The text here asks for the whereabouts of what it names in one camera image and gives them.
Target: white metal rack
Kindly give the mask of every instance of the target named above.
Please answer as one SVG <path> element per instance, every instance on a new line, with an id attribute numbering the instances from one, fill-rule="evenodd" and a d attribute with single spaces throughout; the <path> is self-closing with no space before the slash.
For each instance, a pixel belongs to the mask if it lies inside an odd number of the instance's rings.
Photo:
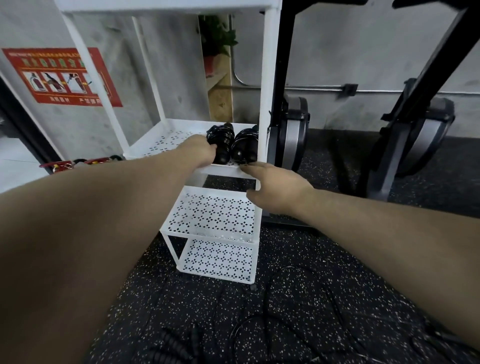
<path id="1" fill-rule="evenodd" d="M 266 161 L 282 0 L 55 0 L 55 2 L 127 159 L 143 158 L 174 149 L 190 135 L 206 134 L 212 125 L 222 124 L 165 117 L 138 16 L 150 10 L 187 13 L 220 13 L 242 8 L 265 10 L 257 154 L 259 161 Z M 160 122 L 132 146 L 127 142 L 88 48 L 75 25 L 75 13 L 92 12 L 121 12 L 132 16 L 160 115 Z M 235 123 L 233 127 L 235 133 L 238 133 L 252 125 Z M 250 178 L 233 163 L 225 166 L 212 164 L 199 171 L 218 176 Z M 261 217 L 262 210 L 254 206 L 245 193 L 185 186 L 160 231 L 178 270 L 236 282 L 253 283 Z M 180 258 L 177 257 L 168 236 L 188 238 Z"/>

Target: finger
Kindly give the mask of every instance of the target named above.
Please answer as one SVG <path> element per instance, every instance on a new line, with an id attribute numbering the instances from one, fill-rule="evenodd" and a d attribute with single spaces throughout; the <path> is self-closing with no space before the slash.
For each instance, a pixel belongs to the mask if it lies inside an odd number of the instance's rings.
<path id="1" fill-rule="evenodd" d="M 247 198 L 256 206 L 260 199 L 260 192 L 256 190 L 247 190 Z"/>
<path id="2" fill-rule="evenodd" d="M 270 163 L 265 163 L 265 162 L 252 162 L 248 164 L 249 166 L 257 166 L 257 167 L 264 167 L 264 168 L 271 168 L 274 167 Z"/>
<path id="3" fill-rule="evenodd" d="M 262 180 L 262 177 L 265 174 L 264 167 L 251 166 L 250 164 L 243 164 L 240 166 L 240 169 L 258 180 Z"/>

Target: gray wall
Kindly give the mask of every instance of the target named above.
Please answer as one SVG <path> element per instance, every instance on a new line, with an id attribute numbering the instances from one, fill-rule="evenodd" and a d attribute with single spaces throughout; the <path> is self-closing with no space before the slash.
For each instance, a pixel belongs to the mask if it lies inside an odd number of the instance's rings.
<path id="1" fill-rule="evenodd" d="M 417 77 L 456 12 L 441 4 L 401 10 L 391 0 L 366 6 L 316 4 L 297 15 L 287 84 L 294 86 L 359 84 L 359 89 L 401 90 Z M 238 77 L 260 84 L 263 16 L 236 14 L 235 63 Z M 446 91 L 480 91 L 480 46 L 477 45 L 444 86 Z M 377 131 L 399 95 L 294 93 L 309 102 L 312 128 Z M 259 91 L 234 90 L 235 121 L 258 118 Z M 450 135 L 480 137 L 480 98 L 449 97 L 457 119 Z"/>
<path id="2" fill-rule="evenodd" d="M 123 108 L 115 113 L 130 144 L 158 121 L 131 18 L 75 17 L 88 47 L 102 54 Z M 195 15 L 141 19 L 167 117 L 209 120 L 201 43 Z M 0 2 L 0 48 L 71 48 L 73 41 L 53 0 Z M 0 71 L 66 158 L 121 154 L 101 107 L 38 104 L 3 52 Z"/>

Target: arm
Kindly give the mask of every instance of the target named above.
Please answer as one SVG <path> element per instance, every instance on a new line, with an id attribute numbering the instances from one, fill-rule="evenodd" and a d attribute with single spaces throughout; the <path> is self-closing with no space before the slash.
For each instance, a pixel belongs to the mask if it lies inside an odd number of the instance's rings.
<path id="1" fill-rule="evenodd" d="M 315 190 L 266 163 L 256 205 L 317 228 L 470 345 L 480 348 L 480 220 Z"/>
<path id="2" fill-rule="evenodd" d="M 153 157 L 0 194 L 2 362 L 80 362 L 185 181 L 214 157 L 195 135 Z"/>

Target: fire extinguisher instruction sign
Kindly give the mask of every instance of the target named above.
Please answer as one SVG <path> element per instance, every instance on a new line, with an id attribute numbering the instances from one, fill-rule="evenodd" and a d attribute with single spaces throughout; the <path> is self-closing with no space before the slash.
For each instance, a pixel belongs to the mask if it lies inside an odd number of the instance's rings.
<path id="1" fill-rule="evenodd" d="M 41 104 L 102 106 L 76 48 L 3 48 L 3 53 Z M 98 48 L 89 48 L 112 106 L 122 107 Z"/>

